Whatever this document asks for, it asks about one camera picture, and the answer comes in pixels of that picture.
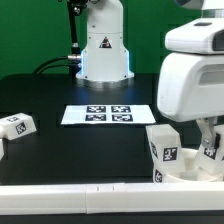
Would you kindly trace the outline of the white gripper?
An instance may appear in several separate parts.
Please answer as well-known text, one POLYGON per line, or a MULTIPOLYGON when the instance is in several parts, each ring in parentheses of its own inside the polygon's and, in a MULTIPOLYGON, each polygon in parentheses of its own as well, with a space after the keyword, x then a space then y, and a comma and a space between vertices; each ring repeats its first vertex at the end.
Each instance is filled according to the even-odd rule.
POLYGON ((216 147, 215 116, 224 115, 224 18, 199 18, 169 31, 157 107, 171 120, 196 120, 201 144, 216 147))

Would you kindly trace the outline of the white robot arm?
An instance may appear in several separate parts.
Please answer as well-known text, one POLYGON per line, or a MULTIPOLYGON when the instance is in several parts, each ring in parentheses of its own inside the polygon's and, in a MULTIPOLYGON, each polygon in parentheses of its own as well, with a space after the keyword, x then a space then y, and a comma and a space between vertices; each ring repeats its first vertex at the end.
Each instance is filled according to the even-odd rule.
MULTIPOLYGON (((214 124, 224 115, 224 0, 174 0, 202 16, 165 35, 170 54, 158 82, 157 107, 173 121, 195 120, 201 143, 213 148, 214 124)), ((81 83, 97 88, 134 78, 129 52, 123 44, 123 12, 118 0, 89 0, 87 44, 81 53, 81 83)))

